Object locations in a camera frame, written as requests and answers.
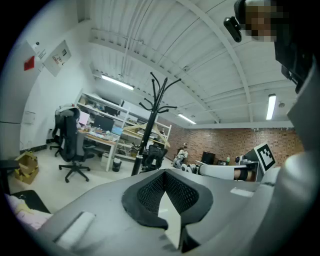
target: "desk leg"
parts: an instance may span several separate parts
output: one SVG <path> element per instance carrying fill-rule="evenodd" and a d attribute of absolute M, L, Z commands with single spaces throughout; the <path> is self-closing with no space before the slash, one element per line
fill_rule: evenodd
<path fill-rule="evenodd" d="M 108 162 L 106 163 L 106 172 L 109 172 L 110 169 L 110 163 L 112 161 L 112 157 L 114 156 L 114 150 L 115 150 L 115 145 L 110 146 L 110 152 L 109 152 L 109 157 L 108 157 Z"/>

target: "light fixture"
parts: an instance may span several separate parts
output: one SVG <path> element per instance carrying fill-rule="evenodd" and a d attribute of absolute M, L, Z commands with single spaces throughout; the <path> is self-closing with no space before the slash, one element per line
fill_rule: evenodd
<path fill-rule="evenodd" d="M 276 99 L 277 96 L 275 94 L 269 95 L 269 105 L 268 105 L 268 112 L 266 114 L 266 119 L 271 120 L 274 114 L 275 106 L 276 106 Z"/>
<path fill-rule="evenodd" d="M 126 83 L 124 83 L 124 82 L 120 82 L 120 81 L 118 81 L 118 80 L 115 80 L 115 79 L 113 79 L 113 78 L 111 78 L 111 77 L 109 77 L 109 76 L 106 76 L 106 75 L 104 75 L 104 74 L 102 74 L 101 77 L 102 77 L 102 79 L 107 80 L 107 81 L 109 81 L 109 82 L 112 82 L 112 83 L 114 83 L 114 84 L 116 84 L 116 85 L 118 85 L 118 86 L 125 87 L 125 88 L 127 88 L 127 89 L 129 89 L 129 90 L 131 90 L 131 91 L 134 90 L 134 88 L 133 88 L 131 85 L 128 85 L 128 84 L 126 84 Z"/>
<path fill-rule="evenodd" d="M 189 118 L 186 118 L 184 115 L 178 114 L 178 116 L 181 117 L 181 118 L 183 118 L 183 119 L 185 119 L 185 120 L 187 120 L 187 121 L 190 122 L 191 124 L 196 125 L 196 123 L 195 123 L 194 121 L 191 121 Z"/>

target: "black office chair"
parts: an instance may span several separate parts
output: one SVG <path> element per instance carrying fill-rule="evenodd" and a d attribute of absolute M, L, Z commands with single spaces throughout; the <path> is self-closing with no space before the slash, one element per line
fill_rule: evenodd
<path fill-rule="evenodd" d="M 60 145 L 62 143 L 62 136 L 58 136 L 57 131 L 58 131 L 58 129 L 61 130 L 61 128 L 64 125 L 64 117 L 61 116 L 61 112 L 54 116 L 54 120 L 55 120 L 55 126 L 52 131 L 52 138 L 53 138 L 53 141 L 58 144 L 58 146 L 50 146 L 49 148 L 50 148 L 50 150 L 58 149 L 54 154 L 54 156 L 57 157 L 57 155 L 61 152 Z"/>
<path fill-rule="evenodd" d="M 147 158 L 144 161 L 141 173 L 157 170 L 161 167 L 164 157 L 168 150 L 158 145 L 150 145 Z"/>
<path fill-rule="evenodd" d="M 77 119 L 80 116 L 79 109 L 72 108 L 61 113 L 62 116 L 64 116 L 64 121 L 63 126 L 60 129 L 60 137 L 62 138 L 62 142 L 60 144 L 60 155 L 66 162 L 72 161 L 72 165 L 59 165 L 59 169 L 71 169 L 65 176 L 66 183 L 69 182 L 68 177 L 73 172 L 79 173 L 85 178 L 85 181 L 88 182 L 88 177 L 81 170 L 86 169 L 87 171 L 90 171 L 90 168 L 87 166 L 82 166 L 82 164 L 79 164 L 78 162 L 84 162 L 86 159 L 93 158 L 95 154 L 91 153 L 90 150 L 94 149 L 95 146 L 84 146 L 86 134 L 83 132 L 78 132 L 77 129 Z"/>

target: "person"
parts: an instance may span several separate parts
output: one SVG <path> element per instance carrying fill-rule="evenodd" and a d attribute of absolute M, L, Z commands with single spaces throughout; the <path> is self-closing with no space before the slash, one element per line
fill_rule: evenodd
<path fill-rule="evenodd" d="M 175 168 L 181 168 L 181 162 L 188 157 L 187 146 L 184 146 L 178 153 L 178 155 L 174 158 L 172 166 Z"/>

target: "black mesh pad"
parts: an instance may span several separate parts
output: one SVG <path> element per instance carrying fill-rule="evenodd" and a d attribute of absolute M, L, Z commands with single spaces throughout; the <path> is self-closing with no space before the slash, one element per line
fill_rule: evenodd
<path fill-rule="evenodd" d="M 139 224 L 166 230 L 168 223 L 158 217 L 160 201 L 165 192 L 181 215 L 181 228 L 199 222 L 213 204 L 213 196 L 208 188 L 168 169 L 160 170 L 130 186 L 122 196 L 122 205 Z"/>

